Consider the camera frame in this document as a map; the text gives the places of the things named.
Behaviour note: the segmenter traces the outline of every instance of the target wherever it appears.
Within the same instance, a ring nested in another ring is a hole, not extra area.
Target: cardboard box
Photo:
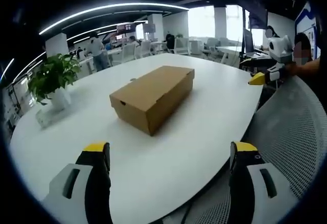
[[[110,95],[122,120],[149,135],[177,108],[193,87],[194,69],[162,66]]]

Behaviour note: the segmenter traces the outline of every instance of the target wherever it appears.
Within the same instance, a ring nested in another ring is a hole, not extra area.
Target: white pot
[[[71,96],[64,88],[57,88],[54,92],[48,94],[55,110],[60,111],[67,108],[71,103]]]

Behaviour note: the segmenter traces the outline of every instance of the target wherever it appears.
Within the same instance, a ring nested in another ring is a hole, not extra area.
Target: window
[[[215,37],[214,6],[191,8],[188,11],[189,36]]]
[[[136,26],[136,39],[144,39],[143,24]]]
[[[245,10],[245,28],[249,30],[249,12]],[[242,41],[243,15],[238,5],[226,6],[227,38],[233,41]],[[263,44],[264,30],[252,29],[253,44],[257,47]]]

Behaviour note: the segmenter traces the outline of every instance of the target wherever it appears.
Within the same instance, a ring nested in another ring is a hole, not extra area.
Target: potted plant
[[[29,91],[42,105],[46,105],[44,99],[49,99],[55,110],[63,110],[71,103],[65,88],[76,81],[78,72],[78,61],[69,54],[49,57],[32,74],[28,84]]]

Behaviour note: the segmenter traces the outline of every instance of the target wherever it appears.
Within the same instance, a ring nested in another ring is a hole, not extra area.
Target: green leaves
[[[76,73],[80,71],[78,61],[71,59],[70,55],[51,56],[33,73],[28,84],[29,91],[36,97],[37,102],[45,105],[42,100],[48,99],[48,94],[57,88],[73,84]]]

